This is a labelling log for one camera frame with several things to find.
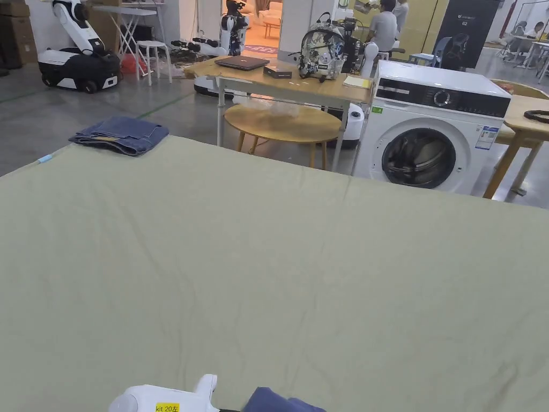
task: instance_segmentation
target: energy label sticker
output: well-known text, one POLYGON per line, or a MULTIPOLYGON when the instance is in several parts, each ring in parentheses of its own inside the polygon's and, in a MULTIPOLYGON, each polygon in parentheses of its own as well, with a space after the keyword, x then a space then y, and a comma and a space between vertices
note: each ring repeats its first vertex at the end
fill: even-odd
POLYGON ((496 136, 500 129, 490 126, 478 126, 479 139, 475 149, 490 150, 492 144, 496 141, 496 136))

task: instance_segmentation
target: yellow notepad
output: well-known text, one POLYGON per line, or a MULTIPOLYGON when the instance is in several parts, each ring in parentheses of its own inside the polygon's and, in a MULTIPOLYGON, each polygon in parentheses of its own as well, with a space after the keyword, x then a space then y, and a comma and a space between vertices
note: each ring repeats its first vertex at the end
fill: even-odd
POLYGON ((372 86, 372 81, 369 79, 362 79, 360 77, 347 76, 343 84, 347 86, 370 88, 370 86, 372 86))

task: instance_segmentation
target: blue chair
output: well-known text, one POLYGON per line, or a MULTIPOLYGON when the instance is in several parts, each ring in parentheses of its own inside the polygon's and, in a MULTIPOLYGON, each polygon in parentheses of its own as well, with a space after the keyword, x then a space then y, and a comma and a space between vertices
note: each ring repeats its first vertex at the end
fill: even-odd
POLYGON ((444 53, 444 49, 446 48, 450 40, 452 40, 451 37, 441 38, 436 44, 434 54, 411 54, 408 58, 408 63, 419 64, 419 62, 425 62, 425 66, 440 67, 442 64, 442 54, 444 53))

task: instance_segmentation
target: black sign board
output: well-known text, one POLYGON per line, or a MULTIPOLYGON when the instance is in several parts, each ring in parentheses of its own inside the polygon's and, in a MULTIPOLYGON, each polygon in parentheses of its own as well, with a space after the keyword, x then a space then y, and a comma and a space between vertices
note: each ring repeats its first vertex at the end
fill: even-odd
POLYGON ((474 69, 492 26, 500 0, 450 0, 436 45, 448 41, 442 57, 442 67, 474 69))

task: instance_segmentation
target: green floor line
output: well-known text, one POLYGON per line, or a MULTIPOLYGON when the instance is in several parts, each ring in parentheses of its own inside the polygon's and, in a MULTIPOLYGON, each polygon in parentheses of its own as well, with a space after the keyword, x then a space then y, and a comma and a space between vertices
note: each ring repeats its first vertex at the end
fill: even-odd
POLYGON ((172 101, 170 101, 170 102, 164 103, 163 105, 158 106, 156 109, 153 109, 153 110, 151 110, 151 111, 149 111, 149 112, 143 113, 142 115, 136 117, 136 119, 143 119, 143 118, 146 118, 147 116, 150 116, 150 115, 152 115, 153 113, 156 113, 156 112, 158 112, 159 110, 162 110, 162 109, 164 109, 165 107, 168 107, 168 106, 170 106, 170 105, 172 105, 172 104, 174 104, 174 103, 177 103, 177 102, 179 102, 179 101, 181 101, 181 100, 185 99, 186 97, 189 97, 189 96, 191 96, 191 95, 193 95, 193 94, 194 94, 194 92, 189 93, 189 94, 186 94, 185 96, 180 96, 180 97, 178 97, 177 99, 174 99, 174 100, 172 100, 172 101))
POLYGON ((33 92, 30 92, 30 93, 20 94, 19 96, 10 97, 10 98, 8 98, 8 99, 0 100, 0 103, 12 102, 12 101, 14 101, 14 100, 21 99, 21 98, 23 98, 23 97, 34 96, 35 94, 43 93, 43 92, 46 92, 46 91, 48 91, 48 89, 45 89, 45 90, 35 90, 35 91, 33 91, 33 92))

